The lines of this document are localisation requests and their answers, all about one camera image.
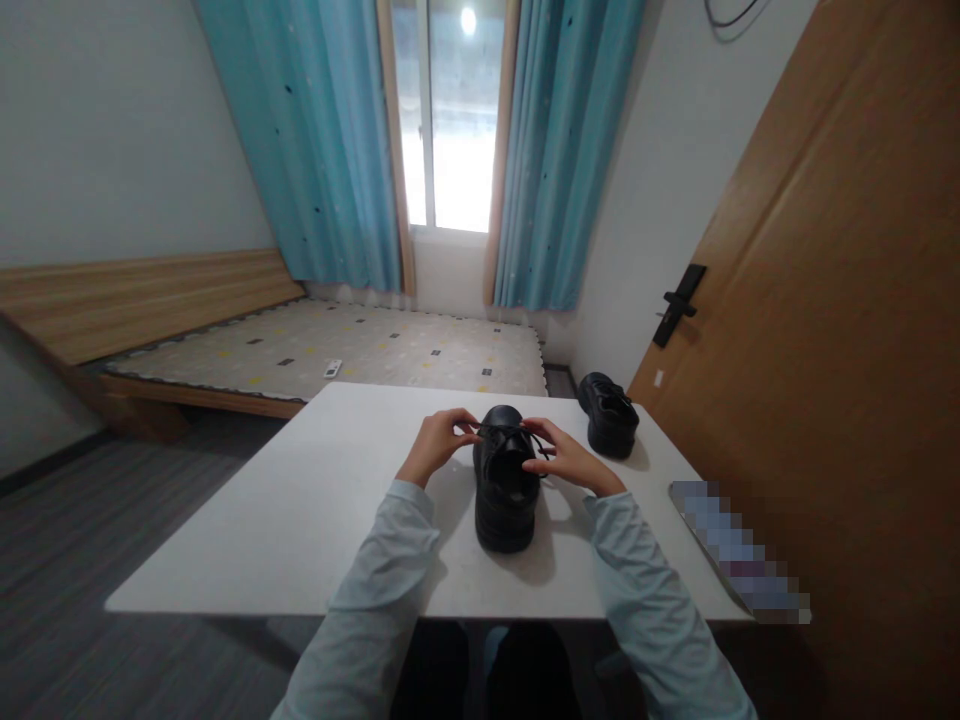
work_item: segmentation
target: bed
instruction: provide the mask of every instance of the bed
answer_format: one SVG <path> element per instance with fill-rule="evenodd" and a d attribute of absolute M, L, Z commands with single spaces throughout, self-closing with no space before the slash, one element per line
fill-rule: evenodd
<path fill-rule="evenodd" d="M 309 298 L 276 250 L 4 270 L 0 309 L 110 425 L 153 439 L 185 428 L 177 405 L 289 418 L 328 382 L 547 394 L 532 328 Z"/>

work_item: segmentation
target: black leather shoe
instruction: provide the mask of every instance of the black leather shoe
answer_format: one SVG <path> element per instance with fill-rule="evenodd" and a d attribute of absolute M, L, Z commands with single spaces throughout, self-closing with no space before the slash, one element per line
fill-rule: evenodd
<path fill-rule="evenodd" d="M 590 447 L 617 460 L 629 457 L 640 418 L 623 388 L 603 373 L 590 373 L 580 381 L 577 400 L 590 416 Z"/>
<path fill-rule="evenodd" d="M 483 442 L 473 446 L 477 539 L 494 552 L 520 552 L 533 539 L 540 476 L 521 467 L 535 457 L 530 431 L 520 427 L 522 419 L 515 408 L 497 405 L 477 431 Z"/>

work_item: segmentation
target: light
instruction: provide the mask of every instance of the light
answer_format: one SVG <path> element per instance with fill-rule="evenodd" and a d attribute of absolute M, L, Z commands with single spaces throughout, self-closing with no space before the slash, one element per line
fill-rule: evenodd
<path fill-rule="evenodd" d="M 477 14 L 473 8 L 464 8 L 460 13 L 460 27 L 464 35 L 473 35 L 477 31 Z"/>

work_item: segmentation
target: blue curtain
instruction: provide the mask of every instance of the blue curtain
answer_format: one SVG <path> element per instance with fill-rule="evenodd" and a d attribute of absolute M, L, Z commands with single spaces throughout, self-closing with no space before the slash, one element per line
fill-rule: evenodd
<path fill-rule="evenodd" d="M 496 305 L 577 305 L 643 6 L 523 2 Z"/>
<path fill-rule="evenodd" d="M 291 275 L 400 291 L 374 3 L 199 0 Z"/>

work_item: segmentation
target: wooden door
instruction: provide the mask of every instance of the wooden door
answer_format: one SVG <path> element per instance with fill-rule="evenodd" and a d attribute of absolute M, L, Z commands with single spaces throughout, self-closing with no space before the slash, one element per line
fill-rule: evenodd
<path fill-rule="evenodd" d="M 650 346 L 631 397 L 811 593 L 824 713 L 944 717 L 960 704 L 960 4 L 822 1 L 693 262 L 699 313 Z"/>

